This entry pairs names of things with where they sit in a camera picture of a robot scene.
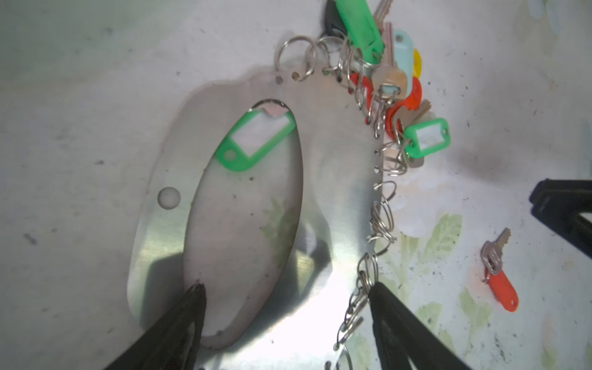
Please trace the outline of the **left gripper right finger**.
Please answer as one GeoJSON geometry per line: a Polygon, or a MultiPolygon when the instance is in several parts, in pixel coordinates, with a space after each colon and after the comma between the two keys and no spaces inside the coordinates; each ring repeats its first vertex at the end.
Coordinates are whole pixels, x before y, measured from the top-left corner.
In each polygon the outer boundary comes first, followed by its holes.
{"type": "Polygon", "coordinates": [[[368,299],[372,329],[383,369],[468,369],[381,282],[375,283],[368,299]]]}

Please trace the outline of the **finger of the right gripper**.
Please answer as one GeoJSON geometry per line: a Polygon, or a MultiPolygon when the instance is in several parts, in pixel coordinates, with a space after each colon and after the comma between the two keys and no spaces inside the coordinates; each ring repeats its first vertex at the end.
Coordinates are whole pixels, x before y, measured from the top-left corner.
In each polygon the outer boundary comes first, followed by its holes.
{"type": "Polygon", "coordinates": [[[531,214],[576,249],[591,256],[590,180],[539,182],[530,195],[531,214]]]}

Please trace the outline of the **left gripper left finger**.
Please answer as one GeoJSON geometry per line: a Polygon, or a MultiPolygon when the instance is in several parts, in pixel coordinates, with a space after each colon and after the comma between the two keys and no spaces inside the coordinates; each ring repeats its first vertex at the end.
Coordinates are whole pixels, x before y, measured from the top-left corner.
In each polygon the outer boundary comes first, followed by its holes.
{"type": "Polygon", "coordinates": [[[193,369],[207,307],[206,288],[196,283],[108,369],[193,369]]]}

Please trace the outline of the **key with red tag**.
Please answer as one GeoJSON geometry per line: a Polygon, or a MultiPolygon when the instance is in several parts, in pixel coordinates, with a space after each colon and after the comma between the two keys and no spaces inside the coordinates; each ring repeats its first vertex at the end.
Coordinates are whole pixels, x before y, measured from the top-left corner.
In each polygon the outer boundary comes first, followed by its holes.
{"type": "Polygon", "coordinates": [[[520,300],[516,289],[504,272],[504,246],[510,240],[510,228],[504,228],[495,241],[487,241],[480,253],[484,265],[483,283],[490,287],[496,300],[508,312],[516,312],[520,300]]]}

